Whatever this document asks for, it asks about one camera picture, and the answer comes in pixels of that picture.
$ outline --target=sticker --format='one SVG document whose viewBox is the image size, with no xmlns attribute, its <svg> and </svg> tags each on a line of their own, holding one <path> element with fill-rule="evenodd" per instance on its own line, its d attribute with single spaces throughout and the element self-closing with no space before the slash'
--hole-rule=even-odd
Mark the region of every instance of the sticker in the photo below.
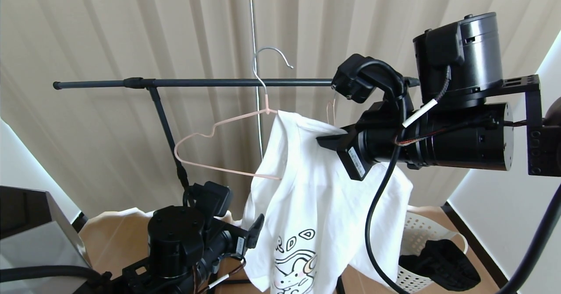
<svg viewBox="0 0 561 294">
<path fill-rule="evenodd" d="M 242 237 L 238 237 L 238 244 L 236 245 L 236 254 L 239 255 L 244 254 L 244 243 L 245 243 L 245 239 Z"/>
<path fill-rule="evenodd" d="M 356 171 L 359 172 L 359 176 L 361 178 L 364 177 L 364 174 L 366 174 L 366 170 L 364 170 L 364 167 L 362 166 L 359 156 L 356 154 L 354 147 L 349 149 L 349 156 L 351 157 L 351 160 L 355 165 Z"/>
</svg>

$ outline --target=curtain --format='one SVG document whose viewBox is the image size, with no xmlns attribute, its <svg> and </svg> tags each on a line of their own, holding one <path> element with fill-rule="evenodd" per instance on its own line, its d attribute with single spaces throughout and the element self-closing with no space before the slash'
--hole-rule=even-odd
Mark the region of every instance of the curtain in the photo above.
<svg viewBox="0 0 561 294">
<path fill-rule="evenodd" d="M 352 53 L 416 76 L 412 39 L 467 14 L 497 12 L 503 74 L 533 74 L 561 29 L 561 0 L 0 0 L 2 118 L 87 216 L 134 206 L 180 204 L 182 188 L 148 92 L 125 88 L 56 91 L 53 81 L 251 78 L 254 45 L 262 78 L 331 78 Z M 254 111 L 255 88 L 159 89 L 176 141 Z M 271 107 L 326 121 L 330 88 L 268 88 Z M 420 94 L 412 90 L 415 106 Z M 260 89 L 263 102 L 263 91 Z M 335 125 L 356 122 L 359 105 L 335 97 Z M 516 96 L 502 101 L 515 102 Z M 274 116 L 262 116 L 264 147 Z M 256 118 L 181 146 L 187 160 L 254 172 Z M 190 182 L 232 188 L 241 215 L 251 178 L 186 165 Z M 466 170 L 405 170 L 411 204 L 441 205 Z"/>
</svg>

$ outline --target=wooden floor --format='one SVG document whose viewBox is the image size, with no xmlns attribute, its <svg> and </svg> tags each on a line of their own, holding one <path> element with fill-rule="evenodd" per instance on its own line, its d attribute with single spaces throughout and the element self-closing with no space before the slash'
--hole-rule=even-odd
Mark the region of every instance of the wooden floor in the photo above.
<svg viewBox="0 0 561 294">
<path fill-rule="evenodd" d="M 439 222 L 449 230 L 455 230 L 453 224 L 440 208 L 419 208 L 418 214 Z M 98 272 L 110 271 L 114 277 L 120 276 L 121 269 L 148 254 L 148 234 L 146 227 L 149 216 L 138 210 L 125 212 L 106 212 L 92 218 L 80 231 L 86 250 L 92 261 L 92 266 Z M 469 250 L 468 258 L 477 268 L 481 276 L 481 283 L 475 288 L 464 292 L 465 294 L 494 294 L 498 287 L 487 272 L 481 261 Z M 237 262 L 224 262 L 219 276 L 229 271 Z M 246 278 L 243 271 L 231 277 L 231 280 Z M 366 278 L 356 270 L 348 267 L 343 273 L 343 284 L 347 294 L 391 294 L 394 293 L 380 283 Z M 236 284 L 219 286 L 216 294 L 258 294 L 259 290 L 251 284 Z M 419 294 L 446 294 L 453 293 L 444 290 L 436 284 L 428 286 Z"/>
</svg>

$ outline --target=shirt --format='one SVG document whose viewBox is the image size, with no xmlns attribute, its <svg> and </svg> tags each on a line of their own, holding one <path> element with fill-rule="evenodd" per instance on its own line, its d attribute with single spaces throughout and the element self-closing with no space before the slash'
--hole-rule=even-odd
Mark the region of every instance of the shirt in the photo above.
<svg viewBox="0 0 561 294">
<path fill-rule="evenodd" d="M 363 181 L 351 180 L 336 152 L 316 137 L 345 131 L 297 113 L 279 111 L 254 178 L 242 228 L 259 214 L 265 222 L 256 248 L 246 252 L 245 271 L 271 294 L 331 294 L 348 264 L 376 280 L 366 252 L 364 228 L 370 203 L 387 164 L 372 167 Z M 403 224 L 412 184 L 395 168 L 371 223 L 373 254 L 396 280 Z"/>
</svg>

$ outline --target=laundry basket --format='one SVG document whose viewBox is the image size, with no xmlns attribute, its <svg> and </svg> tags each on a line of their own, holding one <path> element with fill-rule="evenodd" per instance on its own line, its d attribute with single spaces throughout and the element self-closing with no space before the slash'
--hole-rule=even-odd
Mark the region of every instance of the laundry basket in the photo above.
<svg viewBox="0 0 561 294">
<path fill-rule="evenodd" d="M 463 239 L 463 253 L 467 253 L 467 240 L 465 240 L 462 234 L 447 230 L 442 225 L 424 216 L 407 212 L 400 254 L 418 256 L 425 247 L 427 240 L 450 240 L 456 235 L 460 235 Z M 409 293 L 419 292 L 419 290 L 429 286 L 432 282 L 430 278 L 419 276 L 401 266 L 399 267 L 397 285 Z"/>
</svg>

